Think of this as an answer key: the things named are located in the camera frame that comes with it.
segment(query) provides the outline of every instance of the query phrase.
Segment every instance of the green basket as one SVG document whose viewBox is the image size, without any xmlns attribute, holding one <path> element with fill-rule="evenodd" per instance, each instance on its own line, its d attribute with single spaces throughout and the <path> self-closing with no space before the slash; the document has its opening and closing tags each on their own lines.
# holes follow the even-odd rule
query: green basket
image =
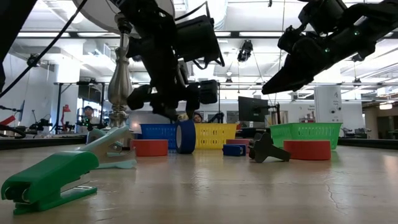
<svg viewBox="0 0 398 224">
<path fill-rule="evenodd" d="M 336 149 L 342 123 L 289 123 L 272 125 L 274 146 L 283 148 L 285 140 L 329 140 Z"/>
</svg>

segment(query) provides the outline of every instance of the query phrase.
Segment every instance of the yellow basket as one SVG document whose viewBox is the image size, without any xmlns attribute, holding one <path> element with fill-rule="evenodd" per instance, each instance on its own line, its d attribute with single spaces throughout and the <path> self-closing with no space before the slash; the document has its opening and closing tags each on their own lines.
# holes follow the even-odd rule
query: yellow basket
<svg viewBox="0 0 398 224">
<path fill-rule="evenodd" d="M 222 149 L 227 139 L 235 139 L 237 124 L 195 124 L 195 149 Z"/>
</svg>

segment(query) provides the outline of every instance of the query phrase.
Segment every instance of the black plastic tool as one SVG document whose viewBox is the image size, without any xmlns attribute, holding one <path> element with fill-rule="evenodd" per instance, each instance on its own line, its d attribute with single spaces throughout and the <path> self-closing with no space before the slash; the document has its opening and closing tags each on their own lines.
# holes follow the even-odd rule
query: black plastic tool
<svg viewBox="0 0 398 224">
<path fill-rule="evenodd" d="M 290 160 L 290 153 L 275 147 L 272 144 L 271 135 L 268 133 L 257 133 L 249 143 L 249 157 L 258 163 L 264 162 L 267 157 L 275 157 L 283 161 Z"/>
</svg>

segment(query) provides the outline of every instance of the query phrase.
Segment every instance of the plastic basket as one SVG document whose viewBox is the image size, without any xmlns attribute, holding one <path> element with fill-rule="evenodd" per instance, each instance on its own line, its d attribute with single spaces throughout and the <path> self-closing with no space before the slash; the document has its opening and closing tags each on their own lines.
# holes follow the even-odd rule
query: plastic basket
<svg viewBox="0 0 398 224">
<path fill-rule="evenodd" d="M 329 140 L 336 149 L 342 123 L 289 123 L 272 125 L 274 146 L 283 148 L 285 140 Z"/>
<path fill-rule="evenodd" d="M 227 139 L 234 139 L 237 124 L 195 124 L 195 149 L 222 149 Z"/>
<path fill-rule="evenodd" d="M 176 149 L 175 124 L 141 124 L 143 139 L 166 139 L 169 149 Z"/>
</svg>

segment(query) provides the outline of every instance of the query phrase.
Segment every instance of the laboratory room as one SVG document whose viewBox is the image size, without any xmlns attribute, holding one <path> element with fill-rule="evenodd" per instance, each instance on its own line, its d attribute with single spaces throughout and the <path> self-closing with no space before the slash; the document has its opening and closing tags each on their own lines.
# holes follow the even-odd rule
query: laboratory room
<svg viewBox="0 0 398 224">
<path fill-rule="evenodd" d="M 1 224 L 397 223 L 398 0 L 0 9 Z"/>
</svg>

